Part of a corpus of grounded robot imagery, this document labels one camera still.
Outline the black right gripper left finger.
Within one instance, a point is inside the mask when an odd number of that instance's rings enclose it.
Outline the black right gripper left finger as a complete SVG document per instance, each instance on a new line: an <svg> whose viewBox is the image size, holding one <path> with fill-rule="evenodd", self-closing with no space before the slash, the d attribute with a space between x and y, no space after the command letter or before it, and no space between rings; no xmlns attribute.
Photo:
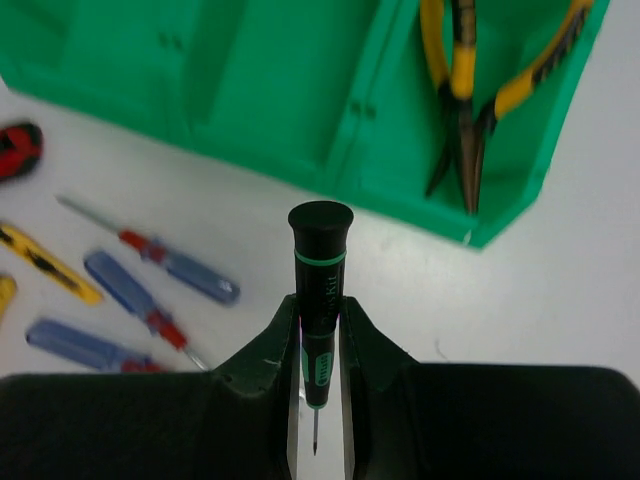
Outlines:
<svg viewBox="0 0 640 480"><path fill-rule="evenodd" d="M298 308L217 368L24 374L1 382L5 479L292 479Z"/></svg>

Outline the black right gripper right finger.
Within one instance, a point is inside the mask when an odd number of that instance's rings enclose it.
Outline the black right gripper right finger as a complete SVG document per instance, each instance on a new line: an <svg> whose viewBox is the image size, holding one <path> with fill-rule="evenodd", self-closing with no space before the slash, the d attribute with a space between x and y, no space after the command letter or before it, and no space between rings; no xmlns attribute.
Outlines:
<svg viewBox="0 0 640 480"><path fill-rule="evenodd" d="M422 363L340 320L349 479L635 479L639 390L597 366Z"/></svg>

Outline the blue screwdriver thin shaft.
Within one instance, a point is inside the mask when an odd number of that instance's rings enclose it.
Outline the blue screwdriver thin shaft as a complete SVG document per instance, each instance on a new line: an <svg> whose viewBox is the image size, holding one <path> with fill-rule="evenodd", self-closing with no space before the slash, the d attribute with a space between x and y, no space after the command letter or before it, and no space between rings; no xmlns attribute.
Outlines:
<svg viewBox="0 0 640 480"><path fill-rule="evenodd" d="M56 200L66 208L115 234L118 239L135 250L143 261L152 262L174 279L202 293L222 305L233 305L240 297L240 286L200 260L164 243L159 237L141 233L96 208L68 195L57 195Z"/></svg>

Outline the black green precision screwdriver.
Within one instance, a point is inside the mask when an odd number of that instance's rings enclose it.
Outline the black green precision screwdriver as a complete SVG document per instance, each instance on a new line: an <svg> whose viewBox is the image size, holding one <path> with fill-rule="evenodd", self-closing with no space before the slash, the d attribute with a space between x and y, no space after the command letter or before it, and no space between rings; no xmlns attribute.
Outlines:
<svg viewBox="0 0 640 480"><path fill-rule="evenodd" d="M306 404L314 412L312 448L318 448L319 412L329 399L335 357L335 331L342 308L347 235L353 211L335 201L309 201L294 207L296 302Z"/></svg>

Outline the yellow needle nose pliers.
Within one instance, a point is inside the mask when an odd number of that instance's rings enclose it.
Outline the yellow needle nose pliers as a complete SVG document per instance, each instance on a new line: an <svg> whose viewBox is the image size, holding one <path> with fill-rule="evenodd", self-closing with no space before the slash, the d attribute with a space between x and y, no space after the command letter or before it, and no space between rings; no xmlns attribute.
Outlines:
<svg viewBox="0 0 640 480"><path fill-rule="evenodd" d="M479 205L479 139L473 119L477 51L476 4L453 1L452 58L443 43L443 1L422 1L419 20L423 50L441 105L445 138L440 158L426 188L432 195L451 167L456 169L464 209L469 215Z"/></svg>

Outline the yellow handled pliers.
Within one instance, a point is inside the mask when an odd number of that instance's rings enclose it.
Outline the yellow handled pliers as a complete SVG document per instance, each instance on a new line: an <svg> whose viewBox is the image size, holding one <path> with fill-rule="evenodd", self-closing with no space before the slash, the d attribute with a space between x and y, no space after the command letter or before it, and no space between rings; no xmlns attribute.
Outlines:
<svg viewBox="0 0 640 480"><path fill-rule="evenodd" d="M593 5L592 1L572 1L562 23L541 53L526 68L500 85L478 112L473 110L479 139L479 201L487 139L505 115L524 103L558 69L579 39Z"/></svg>

